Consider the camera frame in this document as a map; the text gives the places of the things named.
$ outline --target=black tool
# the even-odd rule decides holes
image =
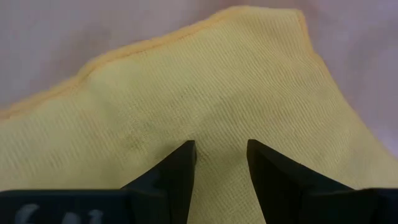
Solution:
[[[1,224],[185,224],[196,163],[187,141],[121,190],[0,193]]]
[[[397,189],[353,190],[257,140],[247,157],[267,224],[398,223]]]

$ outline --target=fabric texture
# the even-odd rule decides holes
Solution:
[[[102,55],[1,118],[2,190],[120,188],[196,140],[189,223],[264,223],[251,138],[350,187],[398,186],[296,10],[229,8]]]

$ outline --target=pink fabric background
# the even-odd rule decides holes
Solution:
[[[398,156],[395,0],[2,0],[0,108],[50,88],[108,50],[237,4],[301,9],[346,99]]]

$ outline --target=yellow cloth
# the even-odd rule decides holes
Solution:
[[[295,10],[232,7],[102,55],[1,117],[2,190],[119,188],[196,140],[189,223],[264,223],[251,138],[355,188],[398,186]]]

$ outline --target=orange stitching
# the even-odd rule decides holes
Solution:
[[[213,24],[222,21],[229,16],[235,15],[237,12],[240,12],[245,8],[245,6],[230,7],[213,14],[204,21],[181,28],[180,30],[166,34],[163,37],[157,37],[152,40],[143,40],[132,45],[121,47],[120,49],[112,50],[104,55],[100,55],[86,63],[86,65],[84,65],[83,68],[81,68],[79,72],[69,80],[61,82],[61,84],[58,84],[50,90],[39,92],[38,94],[31,96],[26,100],[22,100],[21,102],[12,105],[8,110],[0,111],[0,119],[9,119],[11,116],[15,116],[26,110],[32,109],[43,101],[61,95],[66,91],[72,91],[82,84],[94,70],[108,62],[112,62],[113,60],[127,57],[132,54],[138,54],[146,50],[154,49],[156,47],[160,47],[162,45],[188,37],[189,35],[193,35],[202,29],[212,26]]]

